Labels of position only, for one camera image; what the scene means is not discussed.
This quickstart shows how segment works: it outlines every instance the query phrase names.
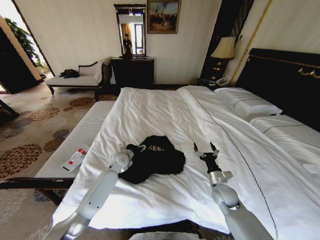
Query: window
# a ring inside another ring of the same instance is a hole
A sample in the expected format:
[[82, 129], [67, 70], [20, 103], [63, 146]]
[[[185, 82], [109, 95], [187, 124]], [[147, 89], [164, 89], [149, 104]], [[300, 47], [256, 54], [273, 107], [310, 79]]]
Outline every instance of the window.
[[134, 25], [136, 54], [144, 54], [143, 25]]

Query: robotic arm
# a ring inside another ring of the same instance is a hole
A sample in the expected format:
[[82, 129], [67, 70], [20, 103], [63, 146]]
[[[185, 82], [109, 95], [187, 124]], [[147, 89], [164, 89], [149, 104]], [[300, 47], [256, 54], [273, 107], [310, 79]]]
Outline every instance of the robotic arm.
[[100, 173], [75, 212], [66, 220], [57, 223], [44, 240], [71, 240], [81, 235], [114, 189], [118, 181], [118, 173], [129, 168], [133, 156], [134, 153], [126, 149], [115, 153], [111, 157], [110, 168]]
[[236, 191], [224, 184], [233, 175], [230, 171], [222, 171], [216, 164], [219, 151], [210, 142], [213, 152], [200, 152], [194, 143], [194, 154], [205, 161], [208, 167], [212, 199], [221, 209], [225, 222], [235, 240], [272, 240], [265, 227], [257, 217], [246, 209], [239, 200]]
[[[202, 153], [194, 144], [194, 154], [207, 165], [213, 201], [220, 207], [233, 237], [236, 240], [272, 240], [261, 222], [239, 200], [236, 191], [224, 184], [233, 175], [219, 168], [215, 161], [219, 151], [211, 142], [210, 145], [213, 152]], [[57, 223], [44, 240], [72, 240], [81, 235], [114, 189], [118, 174], [131, 166], [133, 156], [134, 152], [126, 149], [122, 142], [121, 151], [111, 157], [110, 168], [98, 176], [79, 207], [66, 220]]]

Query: green leaves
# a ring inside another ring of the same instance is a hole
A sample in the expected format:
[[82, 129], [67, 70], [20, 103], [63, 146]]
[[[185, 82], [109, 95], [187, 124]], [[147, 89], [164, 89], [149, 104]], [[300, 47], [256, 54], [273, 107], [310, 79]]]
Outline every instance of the green leaves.
[[36, 54], [35, 49], [32, 47], [32, 45], [34, 44], [28, 39], [28, 36], [30, 37], [31, 35], [27, 31], [23, 30], [21, 27], [18, 27], [15, 21], [10, 20], [9, 18], [4, 18], [4, 20], [9, 25], [11, 31], [15, 35], [18, 42], [21, 44], [22, 48], [28, 55], [33, 65], [35, 67], [43, 67], [40, 62], [39, 55]]

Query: black bag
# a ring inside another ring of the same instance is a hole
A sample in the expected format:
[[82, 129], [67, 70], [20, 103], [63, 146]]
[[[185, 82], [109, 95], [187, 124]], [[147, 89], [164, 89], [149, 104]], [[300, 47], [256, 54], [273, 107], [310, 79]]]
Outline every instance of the black bag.
[[59, 77], [64, 77], [65, 79], [70, 79], [70, 78], [77, 78], [79, 76], [80, 75], [76, 70], [66, 69], [63, 72], [60, 72], [60, 76]]
[[145, 181], [151, 174], [179, 174], [184, 170], [186, 158], [175, 149], [167, 136], [148, 136], [139, 146], [129, 144], [132, 166], [119, 173], [119, 177], [133, 184]]

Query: carpet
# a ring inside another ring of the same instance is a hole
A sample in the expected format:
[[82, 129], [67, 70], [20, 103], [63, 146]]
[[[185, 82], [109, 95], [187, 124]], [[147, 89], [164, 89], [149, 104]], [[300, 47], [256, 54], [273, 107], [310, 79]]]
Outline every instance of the carpet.
[[[102, 101], [117, 99], [113, 95], [100, 97]], [[56, 88], [51, 95], [44, 83], [17, 94], [0, 94], [0, 98], [20, 114], [0, 126], [0, 181], [34, 177], [96, 102], [92, 90]], [[56, 207], [34, 189], [0, 190], [0, 239], [42, 240], [51, 228]], [[188, 220], [141, 229], [88, 228], [77, 239], [127, 240], [134, 233], [146, 231], [197, 233], [208, 240], [233, 239]]]

